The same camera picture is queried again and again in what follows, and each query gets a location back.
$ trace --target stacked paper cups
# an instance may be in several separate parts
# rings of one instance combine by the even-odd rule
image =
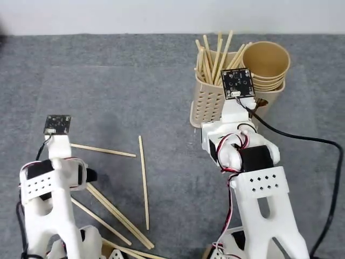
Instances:
[[[285,77],[290,63],[289,53],[274,42],[255,42],[243,53],[241,67],[252,72],[257,115],[264,116],[285,89]]]

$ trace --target chopstick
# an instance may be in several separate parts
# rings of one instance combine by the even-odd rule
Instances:
[[[222,45],[223,45],[223,39],[220,39],[218,41],[218,45],[217,45],[217,54],[216,54],[216,58],[215,58],[215,64],[214,64],[213,69],[212,69],[212,82],[213,83],[215,82],[215,75],[217,72],[217,65],[218,65],[218,61],[219,61],[220,51],[222,50]]]
[[[206,35],[204,35],[203,38],[204,38],[204,43],[205,43],[207,59],[209,60],[209,67],[210,67],[210,70],[213,70],[213,63],[212,63],[209,41],[207,40]]]
[[[238,66],[239,62],[241,61],[241,57],[244,53],[244,51],[251,45],[252,43],[249,42],[248,44],[242,44],[239,50],[236,52],[234,58],[230,61],[229,65],[226,67],[226,69],[234,69]],[[222,84],[222,78],[220,77],[217,81],[216,85]]]
[[[142,257],[142,256],[140,256],[140,255],[138,255],[138,254],[136,254],[136,253],[134,253],[132,251],[129,251],[125,247],[118,246],[117,244],[114,244],[114,243],[110,242],[109,240],[106,240],[105,238],[102,238],[102,242],[103,242],[103,244],[106,244],[106,245],[108,245],[108,246],[110,246],[112,248],[120,250],[121,252],[124,252],[125,254],[130,255],[130,256],[132,256],[134,258],[145,259],[145,257]]]
[[[206,55],[206,53],[204,51],[204,47],[203,47],[202,51],[204,52],[204,66],[206,67],[206,73],[204,72],[205,75],[207,75],[206,76],[206,82],[208,84],[212,84],[211,70],[210,70],[210,66],[209,66],[209,61],[208,61],[207,55]]]
[[[109,240],[106,240],[105,238],[102,238],[102,242],[103,242],[103,244],[106,244],[106,245],[108,245],[108,246],[110,246],[110,247],[112,247],[114,249],[118,249],[120,251],[123,251],[125,254],[132,255],[135,258],[143,258],[142,256],[144,256],[144,257],[152,258],[152,259],[166,259],[166,258],[161,257],[161,256],[147,254],[147,253],[144,253],[144,252],[141,252],[141,251],[137,251],[137,250],[133,250],[133,249],[129,249],[129,248],[118,246],[117,244],[114,244],[113,242],[111,242]]]
[[[87,149],[87,150],[92,150],[92,151],[98,151],[98,152],[103,152],[103,153],[108,153],[108,154],[113,154],[113,155],[124,155],[124,156],[129,156],[131,158],[136,157],[135,154],[115,151],[115,150],[111,150],[111,149],[99,148],[99,147],[84,146],[84,145],[80,145],[80,144],[71,144],[71,147]]]
[[[103,204],[128,230],[147,248],[152,249],[154,245],[145,237],[114,205],[112,205],[95,187],[87,183],[86,189]]]
[[[146,183],[146,170],[145,170],[145,159],[144,159],[144,149],[142,147],[142,137],[139,136],[139,149],[140,149],[140,159],[141,159],[141,171],[142,171],[142,183],[144,188],[144,204],[145,204],[145,219],[146,219],[146,230],[149,230],[149,201],[147,197],[147,183]]]
[[[223,64],[225,62],[225,58],[226,58],[227,52],[228,52],[229,47],[230,47],[232,35],[233,35],[233,31],[231,30],[229,32],[229,35],[228,35],[227,40],[226,40],[226,44],[225,44],[225,47],[224,47],[222,59],[220,60],[220,63],[219,63],[219,67],[218,67],[218,70],[217,70],[215,81],[218,81],[218,78],[220,77],[220,72],[221,72],[221,70],[223,68]]]
[[[97,220],[99,223],[101,223],[104,227],[106,227],[108,230],[110,230],[115,236],[117,236],[119,239],[124,241],[124,243],[128,244],[129,246],[132,245],[131,241],[122,236],[119,232],[117,232],[114,228],[112,228],[108,223],[106,223],[103,219],[98,217],[96,214],[94,214],[91,210],[86,208],[84,205],[82,205],[79,201],[75,200],[74,198],[71,198],[71,201],[77,205],[80,209],[85,211],[88,215],[90,215],[92,218]]]

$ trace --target beige plastic holder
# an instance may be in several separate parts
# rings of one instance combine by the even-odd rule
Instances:
[[[216,58],[216,51],[210,51],[213,63]],[[226,67],[234,58],[236,52],[229,52],[223,67]],[[215,86],[202,82],[195,74],[196,85],[194,88],[194,99],[190,109],[190,123],[193,127],[200,128],[201,123],[219,120],[224,104],[223,86]]]

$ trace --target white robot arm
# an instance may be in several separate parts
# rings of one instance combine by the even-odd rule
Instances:
[[[70,191],[85,189],[86,182],[96,180],[96,172],[81,159],[71,157],[67,135],[70,121],[68,115],[48,116],[46,141],[40,152],[47,145],[49,159],[27,163],[20,170],[27,238],[22,258],[103,258],[98,230],[93,226],[78,229],[75,225]],[[55,241],[47,253],[49,240],[55,234],[61,240]]]
[[[228,222],[209,258],[283,259],[283,253],[272,241],[276,238],[291,258],[308,259],[306,242],[297,229],[288,197],[284,169],[275,166],[280,161],[279,149],[257,133],[243,107],[256,106],[250,72],[222,71],[222,77],[225,93],[222,117],[220,121],[202,123],[202,148],[223,172],[232,173],[229,188],[236,194],[243,226],[226,230]],[[260,198],[267,198],[268,218],[260,212]],[[239,233],[245,236],[240,245],[235,239]]]

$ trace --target gray carpet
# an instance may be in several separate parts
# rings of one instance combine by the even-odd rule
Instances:
[[[0,49],[0,228],[3,258],[21,252],[15,219],[20,167],[35,158],[47,114],[73,115],[72,142],[139,154],[144,141],[150,206],[145,231],[140,159],[73,149],[99,173],[95,185],[148,237],[153,253],[200,258],[215,241],[227,211],[226,176],[201,149],[200,133],[189,124],[199,35],[76,35],[9,37]],[[216,36],[210,36],[214,46]],[[345,145],[345,36],[236,35],[242,42],[272,40],[291,54],[287,88],[266,116],[295,134]],[[286,139],[261,128],[280,147],[291,203],[310,248],[325,222],[334,182],[334,148]],[[318,255],[345,258],[345,184],[334,224]],[[73,196],[131,241],[145,248],[88,192]],[[78,226],[93,224],[75,208]],[[238,212],[231,226],[239,226]]]

